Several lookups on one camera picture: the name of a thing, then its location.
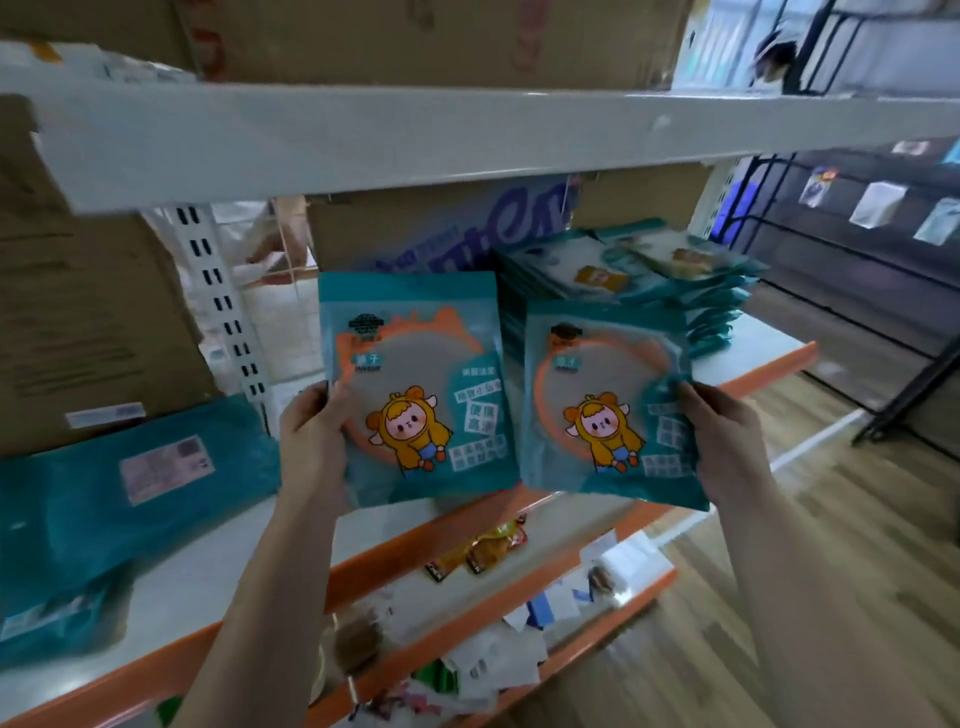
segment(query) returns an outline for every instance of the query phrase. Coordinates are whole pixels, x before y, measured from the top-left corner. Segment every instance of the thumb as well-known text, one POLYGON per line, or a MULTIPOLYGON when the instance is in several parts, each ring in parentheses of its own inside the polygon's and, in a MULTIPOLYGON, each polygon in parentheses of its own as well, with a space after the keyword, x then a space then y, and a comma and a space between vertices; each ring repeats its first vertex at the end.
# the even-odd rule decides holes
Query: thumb
POLYGON ((681 382, 677 387, 680 395, 680 408, 694 427, 707 427, 716 419, 716 413, 703 398, 697 394, 689 382, 681 382))
POLYGON ((328 425, 340 429, 353 412, 353 395, 343 381, 333 385, 326 406, 321 410, 320 417, 328 425))

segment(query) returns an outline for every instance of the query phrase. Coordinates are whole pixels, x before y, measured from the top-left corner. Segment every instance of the wooden floor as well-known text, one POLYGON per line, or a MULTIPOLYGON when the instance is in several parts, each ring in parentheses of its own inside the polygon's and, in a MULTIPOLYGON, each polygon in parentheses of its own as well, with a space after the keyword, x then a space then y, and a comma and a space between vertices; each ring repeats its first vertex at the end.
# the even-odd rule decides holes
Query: wooden floor
MULTIPOLYGON (((800 376, 752 404, 771 458, 852 410, 800 376)), ((960 549, 951 542, 960 465, 910 441, 852 449, 856 428, 792 460, 778 483, 910 677, 960 726, 960 549)), ((491 725, 772 726, 716 517, 666 553, 680 576, 653 607, 491 725)))

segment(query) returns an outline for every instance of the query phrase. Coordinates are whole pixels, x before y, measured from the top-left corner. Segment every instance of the white shelf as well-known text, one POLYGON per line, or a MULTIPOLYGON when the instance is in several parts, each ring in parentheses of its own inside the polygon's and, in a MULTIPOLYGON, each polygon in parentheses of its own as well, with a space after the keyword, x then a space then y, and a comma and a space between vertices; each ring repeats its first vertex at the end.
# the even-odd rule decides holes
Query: white shelf
MULTIPOLYGON (((800 349, 803 344, 751 316, 744 315, 734 323, 734 340, 730 349, 694 362, 694 376, 708 384, 722 384, 736 379, 800 349)), ((516 364, 507 367, 510 398, 515 418, 522 407, 521 374, 516 364)), ((334 539, 333 563, 339 564, 351 556, 404 533, 469 501, 469 497, 412 500, 394 505, 366 508, 343 516, 337 522, 334 539)), ((629 505, 629 501, 615 497, 577 496, 559 498, 563 505, 547 503, 531 516, 531 523, 539 522, 539 510, 556 514, 548 518, 560 519, 562 531, 572 537, 584 528, 595 527, 598 520, 615 516, 629 505)), ((101 677, 127 663, 153 652, 166 644, 186 637, 219 621, 233 598, 240 574, 247 565, 253 549, 273 513, 272 499, 255 505, 223 525, 190 542, 152 569, 141 574, 134 586, 127 620, 127 632, 122 641, 99 652, 81 657, 64 658, 33 666, 18 667, 0 672, 0 722, 28 711, 42 703, 101 677)), ((511 556, 515 564, 509 569, 492 571, 488 577, 477 580, 471 574, 454 574, 447 581, 456 585, 464 581, 463 592, 444 592, 444 598, 430 599, 429 615, 420 610, 413 616, 416 623, 405 627, 419 633, 433 619, 443 619, 462 609, 475 595, 470 587, 482 584, 486 594, 499 589, 516 577, 519 569, 530 566, 530 560, 542 559, 554 546, 547 546, 536 525, 530 532, 531 544, 511 556)), ((420 573, 412 573, 398 580, 401 591, 412 592, 430 586, 420 573)))
POLYGON ((0 66, 79 213, 616 169, 960 133, 960 101, 118 84, 0 66))

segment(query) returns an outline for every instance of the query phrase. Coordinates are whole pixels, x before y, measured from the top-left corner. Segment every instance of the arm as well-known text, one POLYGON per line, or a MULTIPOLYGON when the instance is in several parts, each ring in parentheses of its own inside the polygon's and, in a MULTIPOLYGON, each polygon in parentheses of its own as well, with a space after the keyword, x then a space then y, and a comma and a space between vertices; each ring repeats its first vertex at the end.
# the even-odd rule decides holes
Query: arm
POLYGON ((287 728, 306 714, 346 467, 346 391, 304 390, 280 419, 283 487, 174 728, 287 728))
POLYGON ((681 402, 782 724, 944 728, 778 491, 756 413, 700 384, 681 402))

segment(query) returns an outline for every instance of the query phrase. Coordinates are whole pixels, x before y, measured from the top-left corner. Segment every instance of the black metal rack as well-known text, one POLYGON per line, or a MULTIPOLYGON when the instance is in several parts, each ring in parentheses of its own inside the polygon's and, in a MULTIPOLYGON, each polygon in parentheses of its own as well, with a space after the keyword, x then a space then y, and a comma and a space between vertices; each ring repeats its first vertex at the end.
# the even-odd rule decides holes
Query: black metal rack
MULTIPOLYGON (((853 48, 853 45, 856 42, 861 30, 868 23, 897 23, 917 20, 937 22, 960 21, 960 14, 954 13, 870 14, 836 11, 834 9, 834 5, 834 1, 828 0, 814 15, 811 21, 810 29, 804 39, 803 46, 798 52, 797 62, 794 63, 793 67, 784 78, 784 94, 824 95, 830 92, 839 77, 844 63, 850 56, 851 49, 853 48), (831 49, 833 49, 833 45, 836 42, 840 31, 845 27, 849 27, 848 24, 852 24, 852 30, 847 35, 844 45, 842 46, 842 49, 839 50, 839 56, 837 57, 835 53, 831 54, 831 49), (822 50, 820 52, 819 59, 816 61, 812 71, 809 73, 806 82, 803 83, 802 77, 805 74, 806 67, 810 63, 813 57, 813 52, 817 48, 818 44, 821 43, 821 39, 825 33, 826 38, 821 46, 822 50), (825 60, 831 55, 837 58, 837 61, 830 71, 826 71, 825 60), (818 82, 821 82, 823 79, 826 79, 826 81, 823 87, 820 88, 818 87, 818 82)), ((881 159, 885 158, 885 155, 872 150, 843 150, 843 154, 862 155, 864 157, 881 159)), ((885 269, 889 269, 897 272, 898 274, 903 274, 904 276, 923 281, 925 284, 929 284, 942 291, 949 292, 950 295, 954 293, 960 295, 960 280, 952 281, 948 279, 948 277, 944 277, 942 275, 942 271, 940 271, 935 264, 928 262, 928 270, 920 270, 915 267, 905 265, 902 261, 897 261, 889 255, 881 255, 879 251, 871 252, 869 250, 862 250, 861 248, 865 246, 850 245, 845 242, 831 239, 823 234, 816 234, 810 230, 803 230, 800 227, 786 224, 783 220, 771 219, 771 212, 778 209, 778 206, 798 205, 798 203, 794 202, 793 199, 787 200, 781 196, 781 191, 783 190, 784 184, 790 178, 792 171, 797 170, 810 173, 816 169, 817 166, 825 166, 807 163, 806 159, 799 157, 800 155, 798 153, 793 153, 788 156, 772 155, 768 157, 753 157, 747 166, 743 181, 733 196, 732 202, 729 206, 728 216, 720 230, 716 235, 713 236, 714 239, 717 242, 723 242, 729 239, 730 247, 735 247, 738 251, 745 253, 754 246, 757 234, 761 229, 773 229, 786 232, 791 235, 797 235, 800 238, 815 243, 818 246, 829 248, 836 252, 840 252, 843 255, 849 255, 858 259, 871 261, 877 265, 884 266, 885 269), (756 186, 756 194, 747 203, 746 210, 743 212, 743 214, 736 214, 736 212, 740 209, 743 196, 748 193, 748 186, 752 183, 754 177, 760 169, 762 169, 763 172, 760 176, 759 183, 756 186), (755 211, 755 206, 757 206, 758 201, 760 201, 759 212, 755 211), (751 223, 750 227, 752 227, 752 229, 750 230, 749 235, 747 235, 746 241, 743 242, 740 240, 740 238, 745 228, 748 227, 746 225, 747 223, 751 223), (737 227, 732 231, 731 237, 728 238, 728 232, 731 232, 732 226, 734 225, 737 225, 737 227)), ((955 173, 950 173, 947 171, 941 174, 931 174, 929 170, 921 170, 919 173, 915 173, 909 169, 904 170, 904 173, 909 173, 906 174, 906 176, 910 179, 904 180, 904 183, 909 185, 911 194, 914 197, 925 198, 931 204, 943 197, 960 198, 960 167, 956 169, 955 173)), ((876 180, 876 178, 869 180, 864 176, 851 174, 849 172, 838 172, 838 177, 848 182, 856 182, 860 184, 870 184, 876 180)), ((847 220, 847 216, 841 213, 831 213, 828 210, 820 210, 819 213, 826 216, 834 215, 837 218, 842 217, 844 221, 847 220)), ((876 233, 876 231, 882 230, 882 228, 877 228, 873 229, 872 231, 863 231, 863 233, 876 233)), ((883 235, 886 234, 889 233, 876 233, 876 237, 882 238, 883 235)), ((888 343, 894 344, 906 351, 912 352, 928 361, 923 370, 917 374, 900 391, 899 394, 893 397, 878 411, 866 406, 863 402, 856 401, 856 399, 851 397, 849 394, 838 390, 836 387, 831 385, 829 382, 824 381, 822 378, 815 376, 810 372, 806 373, 807 376, 815 379, 828 389, 840 394, 847 400, 853 401, 858 406, 864 408, 874 415, 871 422, 854 438, 853 442, 855 444, 865 440, 881 440, 896 430, 906 430, 931 447, 943 452, 947 456, 955 460, 960 460, 960 453, 949 451, 933 443, 928 438, 916 432, 906 421, 907 416, 911 412, 916 411, 916 409, 923 402, 927 401, 930 395, 933 394, 937 388, 943 384, 944 381, 946 381, 952 374, 960 369, 960 334, 958 334, 957 331, 952 333, 953 338, 951 338, 951 340, 945 346, 943 346, 939 351, 936 351, 936 349, 939 349, 939 347, 935 349, 931 347, 918 346, 916 342, 910 343, 903 341, 898 336, 892 335, 887 331, 880 330, 876 326, 871 326, 864 321, 859 321, 853 316, 847 315, 842 311, 838 311, 830 305, 814 301, 812 298, 793 291, 788 286, 785 286, 781 283, 777 283, 776 281, 769 279, 765 279, 764 282, 796 300, 825 311, 832 317, 842 320, 847 324, 853 325, 857 328, 866 330, 872 335, 879 337, 888 343)))

